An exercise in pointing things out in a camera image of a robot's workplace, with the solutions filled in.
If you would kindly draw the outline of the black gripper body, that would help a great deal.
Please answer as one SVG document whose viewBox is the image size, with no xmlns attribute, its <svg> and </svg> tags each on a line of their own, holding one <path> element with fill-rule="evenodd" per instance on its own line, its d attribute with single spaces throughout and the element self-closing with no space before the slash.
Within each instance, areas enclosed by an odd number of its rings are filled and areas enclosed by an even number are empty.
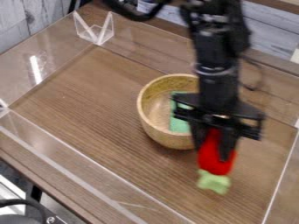
<svg viewBox="0 0 299 224">
<path fill-rule="evenodd" d="M 174 117 L 188 122 L 206 123 L 211 129 L 233 128 L 239 137 L 259 140 L 265 113 L 239 99 L 239 70 L 197 69 L 199 92 L 175 94 Z M 191 110 L 180 108 L 179 103 Z"/>
</svg>

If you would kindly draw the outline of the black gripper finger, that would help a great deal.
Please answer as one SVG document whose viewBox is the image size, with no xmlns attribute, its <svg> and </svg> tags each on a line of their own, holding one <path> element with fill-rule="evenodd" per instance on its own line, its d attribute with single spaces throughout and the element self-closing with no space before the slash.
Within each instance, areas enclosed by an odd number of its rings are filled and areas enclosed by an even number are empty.
<svg viewBox="0 0 299 224">
<path fill-rule="evenodd" d="M 203 142 L 209 133 L 209 125 L 203 122 L 191 122 L 191 136 L 194 141 L 195 150 L 198 151 L 203 145 Z"/>
<path fill-rule="evenodd" d="M 233 128 L 223 128 L 219 135 L 219 161 L 227 162 L 230 154 L 235 149 L 239 133 Z"/>
</svg>

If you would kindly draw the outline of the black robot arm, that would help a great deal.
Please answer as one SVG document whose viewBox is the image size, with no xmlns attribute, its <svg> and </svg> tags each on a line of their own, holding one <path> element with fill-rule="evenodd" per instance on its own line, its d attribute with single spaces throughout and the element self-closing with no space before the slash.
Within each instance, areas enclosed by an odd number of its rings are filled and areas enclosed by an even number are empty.
<svg viewBox="0 0 299 224">
<path fill-rule="evenodd" d="M 213 130 L 219 131 L 218 160 L 230 160 L 242 137 L 258 140 L 266 114 L 239 97 L 239 58 L 250 47 L 250 30 L 239 0 L 187 0 L 180 6 L 188 25 L 199 77 L 197 93 L 178 93 L 174 116 L 191 126 L 201 148 Z"/>
</svg>

